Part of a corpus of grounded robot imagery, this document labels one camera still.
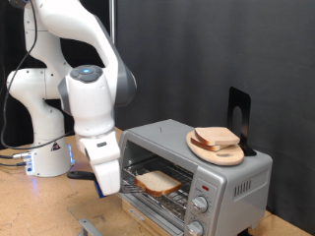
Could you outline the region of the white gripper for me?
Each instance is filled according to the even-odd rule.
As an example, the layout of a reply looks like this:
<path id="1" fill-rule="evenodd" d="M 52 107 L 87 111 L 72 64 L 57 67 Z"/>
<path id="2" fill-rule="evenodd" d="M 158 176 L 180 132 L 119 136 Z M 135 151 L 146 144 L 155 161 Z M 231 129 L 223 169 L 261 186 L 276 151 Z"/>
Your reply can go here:
<path id="1" fill-rule="evenodd" d="M 89 159 L 101 192 L 120 190 L 120 148 L 114 130 L 96 137 L 78 137 L 78 149 Z"/>

